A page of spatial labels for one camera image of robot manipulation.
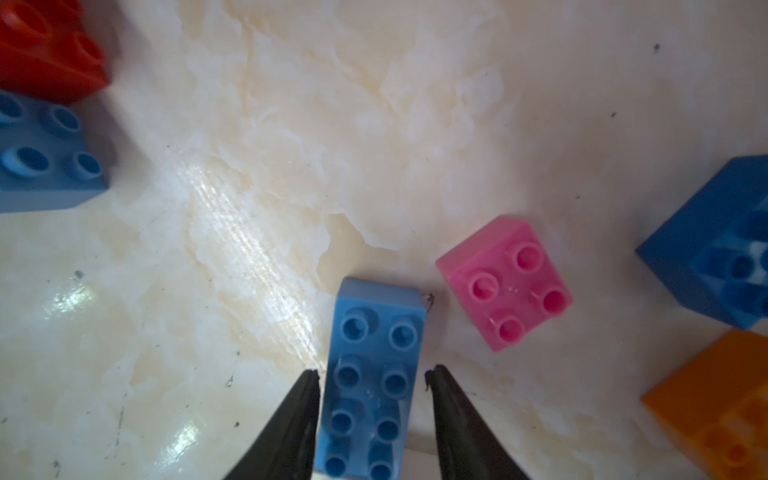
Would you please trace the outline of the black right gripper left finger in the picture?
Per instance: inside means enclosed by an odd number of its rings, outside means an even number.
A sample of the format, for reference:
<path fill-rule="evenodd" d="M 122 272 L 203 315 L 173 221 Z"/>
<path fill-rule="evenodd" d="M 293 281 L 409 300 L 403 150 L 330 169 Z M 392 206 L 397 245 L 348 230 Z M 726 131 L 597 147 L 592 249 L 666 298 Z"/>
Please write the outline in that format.
<path fill-rule="evenodd" d="M 305 370 L 228 479 L 308 480 L 320 412 L 319 374 Z"/>

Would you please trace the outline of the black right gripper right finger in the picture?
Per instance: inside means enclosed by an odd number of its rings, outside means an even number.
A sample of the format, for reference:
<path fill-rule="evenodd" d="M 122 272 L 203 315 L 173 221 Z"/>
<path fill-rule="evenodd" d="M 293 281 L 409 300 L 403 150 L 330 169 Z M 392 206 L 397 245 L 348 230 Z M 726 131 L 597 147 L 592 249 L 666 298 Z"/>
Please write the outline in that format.
<path fill-rule="evenodd" d="M 475 409 L 451 372 L 425 373 L 432 392 L 436 444 L 443 479 L 529 480 Z"/>

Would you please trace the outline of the light blue 2x4 brick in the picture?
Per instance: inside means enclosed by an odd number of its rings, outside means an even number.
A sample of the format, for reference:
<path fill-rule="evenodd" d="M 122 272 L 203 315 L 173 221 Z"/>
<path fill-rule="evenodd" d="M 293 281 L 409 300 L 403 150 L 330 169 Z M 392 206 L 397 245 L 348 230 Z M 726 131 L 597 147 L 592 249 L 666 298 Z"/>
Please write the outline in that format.
<path fill-rule="evenodd" d="M 427 315 L 416 289 L 342 281 L 316 470 L 332 478 L 399 478 Z"/>

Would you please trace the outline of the orange lego brick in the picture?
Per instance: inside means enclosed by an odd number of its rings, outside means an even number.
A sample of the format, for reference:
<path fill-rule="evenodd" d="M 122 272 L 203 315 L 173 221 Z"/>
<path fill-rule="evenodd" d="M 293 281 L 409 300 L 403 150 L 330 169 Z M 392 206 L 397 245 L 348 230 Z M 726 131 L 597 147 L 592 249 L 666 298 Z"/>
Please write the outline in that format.
<path fill-rule="evenodd" d="M 732 329 L 641 397 L 711 479 L 767 477 L 767 337 Z"/>

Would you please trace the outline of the blue 2x3 lego brick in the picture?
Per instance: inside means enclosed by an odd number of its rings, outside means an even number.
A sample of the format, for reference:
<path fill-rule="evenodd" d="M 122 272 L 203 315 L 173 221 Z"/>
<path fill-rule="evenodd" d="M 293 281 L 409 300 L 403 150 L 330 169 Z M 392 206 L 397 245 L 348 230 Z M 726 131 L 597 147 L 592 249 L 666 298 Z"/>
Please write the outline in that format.
<path fill-rule="evenodd" d="M 636 253 L 683 307 L 753 328 L 767 317 L 767 157 L 731 159 Z"/>

